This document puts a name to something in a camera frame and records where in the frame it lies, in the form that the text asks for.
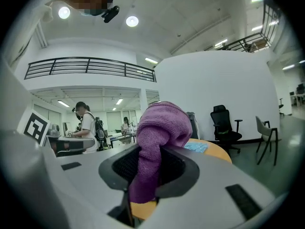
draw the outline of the gray floor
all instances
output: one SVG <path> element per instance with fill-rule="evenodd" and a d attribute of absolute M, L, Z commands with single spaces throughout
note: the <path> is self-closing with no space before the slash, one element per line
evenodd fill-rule
<path fill-rule="evenodd" d="M 305 120 L 305 104 L 302 104 L 301 106 L 292 106 L 292 116 Z"/>
<path fill-rule="evenodd" d="M 258 154 L 256 154 L 258 143 L 234 145 L 241 148 L 240 154 L 230 150 L 233 164 L 264 184 L 275 196 L 289 190 L 305 154 L 305 120 L 285 115 L 280 121 L 282 140 L 278 143 L 276 166 L 273 166 L 274 143 L 272 143 L 272 152 L 269 152 L 268 147 L 260 165 L 256 163 L 264 150 L 265 143 L 262 143 Z"/>

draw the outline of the purple cloth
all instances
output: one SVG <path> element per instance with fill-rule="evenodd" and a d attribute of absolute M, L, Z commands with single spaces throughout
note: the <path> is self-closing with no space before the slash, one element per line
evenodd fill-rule
<path fill-rule="evenodd" d="M 129 198 L 134 203 L 146 203 L 155 198 L 161 165 L 160 146 L 184 147 L 192 135 L 188 115 L 170 102 L 149 106 L 137 129 L 139 153 L 138 173 L 129 186 Z"/>

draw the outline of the black railing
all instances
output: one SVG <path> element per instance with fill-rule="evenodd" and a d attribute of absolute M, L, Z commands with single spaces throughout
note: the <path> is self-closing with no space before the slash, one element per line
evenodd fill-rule
<path fill-rule="evenodd" d="M 232 50 L 241 52 L 255 52 L 263 48 L 269 48 L 271 43 L 260 32 L 244 37 L 233 43 L 225 45 L 218 50 Z"/>
<path fill-rule="evenodd" d="M 269 48 L 280 23 L 281 10 L 273 0 L 264 0 L 264 14 L 260 32 L 244 37 L 218 50 L 255 52 Z"/>
<path fill-rule="evenodd" d="M 94 73 L 156 82 L 154 70 L 132 63 L 92 57 L 64 57 L 29 63 L 24 79 L 69 73 Z"/>

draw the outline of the blue cloth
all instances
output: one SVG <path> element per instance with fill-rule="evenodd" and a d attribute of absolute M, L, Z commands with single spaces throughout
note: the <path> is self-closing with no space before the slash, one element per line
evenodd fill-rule
<path fill-rule="evenodd" d="M 207 143 L 196 143 L 196 142 L 187 142 L 184 148 L 195 151 L 197 153 L 204 153 L 205 150 L 208 148 Z"/>

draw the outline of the backpack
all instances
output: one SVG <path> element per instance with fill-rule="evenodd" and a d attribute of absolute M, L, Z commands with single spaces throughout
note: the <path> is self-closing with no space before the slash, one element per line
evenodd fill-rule
<path fill-rule="evenodd" d="M 100 118 L 94 116 L 91 113 L 85 113 L 89 114 L 94 120 L 95 120 L 95 138 L 96 140 L 100 141 L 106 141 L 106 136 L 103 129 L 103 121 L 100 120 Z"/>

